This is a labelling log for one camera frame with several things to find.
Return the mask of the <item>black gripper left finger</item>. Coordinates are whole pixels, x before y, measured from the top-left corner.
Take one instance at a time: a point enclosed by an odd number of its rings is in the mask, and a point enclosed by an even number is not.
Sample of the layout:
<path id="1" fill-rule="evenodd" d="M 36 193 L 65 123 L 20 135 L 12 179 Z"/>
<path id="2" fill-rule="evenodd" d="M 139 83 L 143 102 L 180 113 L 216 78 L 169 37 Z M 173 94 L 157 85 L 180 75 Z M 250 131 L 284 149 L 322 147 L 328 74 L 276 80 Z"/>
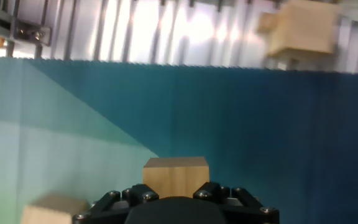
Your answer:
<path id="1" fill-rule="evenodd" d="M 153 202 L 159 195 L 145 184 L 136 184 L 122 192 L 111 190 L 85 212 L 72 216 L 72 224 L 124 224 L 136 206 Z"/>

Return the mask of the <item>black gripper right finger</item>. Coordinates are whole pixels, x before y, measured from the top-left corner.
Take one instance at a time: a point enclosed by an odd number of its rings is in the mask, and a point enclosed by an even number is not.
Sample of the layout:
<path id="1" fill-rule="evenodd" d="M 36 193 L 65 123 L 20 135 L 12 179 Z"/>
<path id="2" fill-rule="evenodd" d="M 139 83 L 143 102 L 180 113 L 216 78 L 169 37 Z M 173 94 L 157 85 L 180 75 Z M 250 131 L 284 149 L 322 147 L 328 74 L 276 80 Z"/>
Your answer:
<path id="1" fill-rule="evenodd" d="M 243 187 L 230 189 L 217 182 L 206 182 L 193 198 L 216 204 L 228 223 L 279 224 L 279 210 L 262 205 Z"/>

